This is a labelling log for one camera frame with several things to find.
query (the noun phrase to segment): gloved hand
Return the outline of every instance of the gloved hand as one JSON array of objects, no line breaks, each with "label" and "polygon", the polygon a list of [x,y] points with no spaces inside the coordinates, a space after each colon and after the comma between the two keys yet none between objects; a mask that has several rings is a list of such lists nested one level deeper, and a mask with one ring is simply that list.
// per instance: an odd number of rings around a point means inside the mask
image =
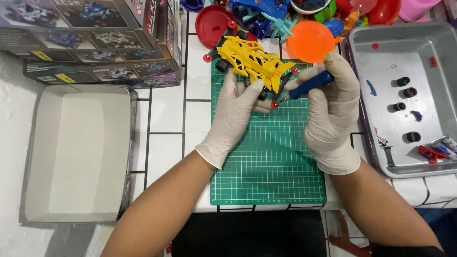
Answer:
[{"label": "gloved hand", "polygon": [[236,83],[232,69],[227,71],[219,93],[213,125],[205,140],[195,149],[211,165],[221,169],[227,154],[243,136],[252,111],[268,113],[270,100],[259,101],[263,80],[256,80],[244,90],[243,83]]},{"label": "gloved hand", "polygon": [[[341,55],[328,53],[324,65],[335,81],[309,91],[308,124],[303,137],[321,170],[345,175],[360,166],[359,154],[346,143],[359,118],[360,83]],[[296,80],[288,82],[285,89],[295,89],[322,71],[322,66],[305,69]]]}]

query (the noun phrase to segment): silver tray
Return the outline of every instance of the silver tray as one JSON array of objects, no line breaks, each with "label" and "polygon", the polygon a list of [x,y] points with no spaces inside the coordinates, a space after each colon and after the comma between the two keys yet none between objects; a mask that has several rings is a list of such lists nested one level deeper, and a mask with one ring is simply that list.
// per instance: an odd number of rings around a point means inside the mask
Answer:
[{"label": "silver tray", "polygon": [[[431,66],[431,56],[437,61],[436,68]],[[360,118],[369,162],[389,178],[457,173],[457,162],[432,165],[417,151],[419,145],[428,146],[444,135],[457,139],[457,36],[453,27],[438,22],[358,27],[347,37],[346,58],[361,84]],[[411,82],[398,87],[396,80],[404,76]],[[371,94],[367,80],[377,96]],[[408,87],[418,94],[403,96]],[[406,104],[404,111],[393,111],[391,105],[398,102]],[[412,110],[422,114],[422,121],[416,121]],[[421,141],[406,140],[405,134],[412,131],[420,133]],[[395,167],[389,167],[377,134],[392,146]]]}]

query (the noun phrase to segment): battery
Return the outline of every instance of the battery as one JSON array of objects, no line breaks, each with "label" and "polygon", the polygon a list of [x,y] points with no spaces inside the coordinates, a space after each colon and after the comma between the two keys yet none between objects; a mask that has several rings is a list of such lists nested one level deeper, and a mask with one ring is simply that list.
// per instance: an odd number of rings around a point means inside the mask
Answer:
[{"label": "battery", "polygon": [[443,141],[443,143],[449,148],[451,149],[451,151],[453,151],[454,153],[457,153],[457,143],[455,142],[454,139],[450,138],[450,137],[444,137],[441,139],[441,141]]},{"label": "battery", "polygon": [[436,141],[433,144],[431,144],[431,147],[437,151],[442,152],[443,154],[447,155],[451,160],[457,161],[457,154],[451,151],[449,148],[447,148],[445,145],[443,145],[440,141]]}]

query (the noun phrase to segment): blue screwdriver handle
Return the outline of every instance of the blue screwdriver handle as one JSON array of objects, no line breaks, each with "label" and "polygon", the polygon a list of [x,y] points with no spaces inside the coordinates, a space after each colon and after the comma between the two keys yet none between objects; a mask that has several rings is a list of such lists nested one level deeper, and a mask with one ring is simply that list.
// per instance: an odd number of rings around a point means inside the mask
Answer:
[{"label": "blue screwdriver handle", "polygon": [[318,88],[331,83],[335,80],[335,77],[328,71],[323,71],[311,79],[303,82],[296,89],[289,91],[290,99],[297,100],[301,95],[306,95],[313,88]]}]

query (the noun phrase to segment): grid lines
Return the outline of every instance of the grid lines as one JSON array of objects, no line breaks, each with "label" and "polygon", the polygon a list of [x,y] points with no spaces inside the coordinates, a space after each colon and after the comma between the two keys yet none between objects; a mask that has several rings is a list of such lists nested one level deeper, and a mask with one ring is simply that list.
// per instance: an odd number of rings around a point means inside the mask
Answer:
[{"label": "grid lines", "polygon": [[[312,66],[300,60],[284,61],[297,63],[299,70]],[[224,80],[224,74],[214,68],[215,62],[211,71],[211,122]],[[307,121],[307,99],[287,101],[269,114],[252,112],[243,137],[222,170],[211,178],[211,204],[325,203],[323,172],[303,143]]]}]

